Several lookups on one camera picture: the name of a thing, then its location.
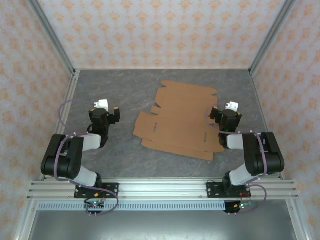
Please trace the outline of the brown cardboard box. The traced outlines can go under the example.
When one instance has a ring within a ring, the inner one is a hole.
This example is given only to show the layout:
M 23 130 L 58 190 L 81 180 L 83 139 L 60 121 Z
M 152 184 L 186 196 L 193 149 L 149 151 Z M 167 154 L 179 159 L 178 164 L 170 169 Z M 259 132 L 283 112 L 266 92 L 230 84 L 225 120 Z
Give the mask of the brown cardboard box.
M 141 111 L 133 134 L 142 146 L 176 155 L 212 161 L 224 148 L 210 128 L 212 105 L 218 103 L 212 87 L 163 80 L 150 113 Z

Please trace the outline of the grey metal panel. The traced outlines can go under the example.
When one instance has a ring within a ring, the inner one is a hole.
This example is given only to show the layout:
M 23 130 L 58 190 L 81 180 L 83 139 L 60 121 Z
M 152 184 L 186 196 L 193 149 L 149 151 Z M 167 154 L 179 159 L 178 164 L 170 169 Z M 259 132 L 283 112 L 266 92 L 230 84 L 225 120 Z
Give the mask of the grey metal panel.
M 288 214 L 221 211 L 40 211 L 29 240 L 297 240 Z

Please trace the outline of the aluminium side rail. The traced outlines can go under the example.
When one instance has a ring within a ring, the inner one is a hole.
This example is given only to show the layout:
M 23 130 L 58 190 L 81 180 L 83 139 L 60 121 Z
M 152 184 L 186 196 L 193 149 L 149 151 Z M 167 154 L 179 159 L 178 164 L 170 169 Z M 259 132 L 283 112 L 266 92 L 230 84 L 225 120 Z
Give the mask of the aluminium side rail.
M 264 128 L 265 128 L 265 130 L 267 132 L 269 132 L 269 128 L 267 126 L 267 121 L 266 121 L 266 118 L 265 118 L 265 115 L 264 115 L 264 112 L 263 112 L 263 108 L 262 108 L 262 104 L 261 104 L 261 101 L 260 101 L 260 98 L 259 98 L 258 88 L 257 88 L 257 86 L 255 84 L 255 81 L 254 81 L 254 76 L 251 75 L 250 78 L 251 78 L 251 82 L 252 82 L 252 85 L 253 85 L 253 88 L 254 88 L 255 96 L 256 96 L 256 99 L 257 99 L 257 102 L 258 102 L 258 108 L 259 108 L 259 111 L 260 111 L 260 114 L 261 114 L 261 117 L 262 117 Z M 279 178 L 280 180 L 284 180 L 282 172 L 270 175 L 270 177 L 271 178 Z
M 72 100 L 74 98 L 74 94 L 75 94 L 77 83 L 78 83 L 79 76 L 80 76 L 80 71 L 81 70 L 77 68 L 75 70 L 74 74 L 71 76 L 70 83 L 68 85 L 68 89 L 67 89 L 64 101 Z M 72 106 L 72 103 L 69 102 L 61 110 L 61 119 L 65 125 L 67 125 L 71 106 Z M 58 119 L 56 122 L 56 128 L 55 128 L 54 133 L 55 134 L 64 134 L 65 130 L 67 131 L 67 133 L 72 133 L 72 132 L 76 131 L 76 129 L 72 128 L 70 125 L 68 125 L 67 127 L 63 126 L 63 124 Z

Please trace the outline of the aluminium frame post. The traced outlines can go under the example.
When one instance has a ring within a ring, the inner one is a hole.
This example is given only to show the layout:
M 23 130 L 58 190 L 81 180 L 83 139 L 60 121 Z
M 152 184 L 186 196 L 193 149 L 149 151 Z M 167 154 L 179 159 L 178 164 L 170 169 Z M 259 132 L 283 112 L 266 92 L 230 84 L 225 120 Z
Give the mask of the aluminium frame post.
M 53 26 L 51 25 L 48 17 L 46 16 L 41 4 L 38 0 L 26 0 L 28 5 L 31 7 L 34 15 L 37 17 L 42 29 L 47 34 L 50 39 L 53 48 L 56 50 L 64 67 L 68 70 L 68 72 L 73 76 L 76 72 L 70 58 L 68 57 L 61 41 L 59 40 Z
M 248 69 L 249 74 L 251 76 L 257 71 L 258 67 L 260 66 L 261 62 L 263 61 L 265 55 L 267 54 L 268 49 L 272 45 L 274 39 L 276 38 L 277 34 L 279 33 L 282 25 L 284 24 L 288 14 L 291 12 L 293 6 L 297 0 L 285 0 L 283 6 L 281 7 L 275 21 L 273 22 L 270 30 L 268 31 L 264 41 L 259 48 L 250 68 Z

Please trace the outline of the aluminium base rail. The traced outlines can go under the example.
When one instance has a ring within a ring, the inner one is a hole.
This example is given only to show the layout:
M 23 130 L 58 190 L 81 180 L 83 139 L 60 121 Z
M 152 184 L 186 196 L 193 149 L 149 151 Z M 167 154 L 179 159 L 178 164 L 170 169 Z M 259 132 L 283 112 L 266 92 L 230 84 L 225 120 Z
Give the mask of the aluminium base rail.
M 104 178 L 106 183 L 118 183 L 121 201 L 178 201 L 201 200 L 208 198 L 207 184 L 220 183 L 221 178 Z M 250 184 L 252 200 L 298 199 L 301 194 L 294 180 L 265 177 Z M 33 181 L 27 194 L 28 200 L 72 200 L 76 187 L 68 182 L 56 181 L 49 177 Z

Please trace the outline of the aluminium lower frame bar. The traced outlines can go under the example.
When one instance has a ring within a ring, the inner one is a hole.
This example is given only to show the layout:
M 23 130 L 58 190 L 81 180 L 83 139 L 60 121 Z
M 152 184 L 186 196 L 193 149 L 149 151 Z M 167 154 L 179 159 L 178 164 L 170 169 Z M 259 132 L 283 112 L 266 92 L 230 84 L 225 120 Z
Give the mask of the aluminium lower frame bar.
M 39 202 L 28 200 L 22 211 L 13 240 L 29 240 Z
M 299 210 L 297 199 L 287 199 L 286 205 L 290 215 L 296 240 L 310 240 L 308 231 L 306 230 L 304 218 Z

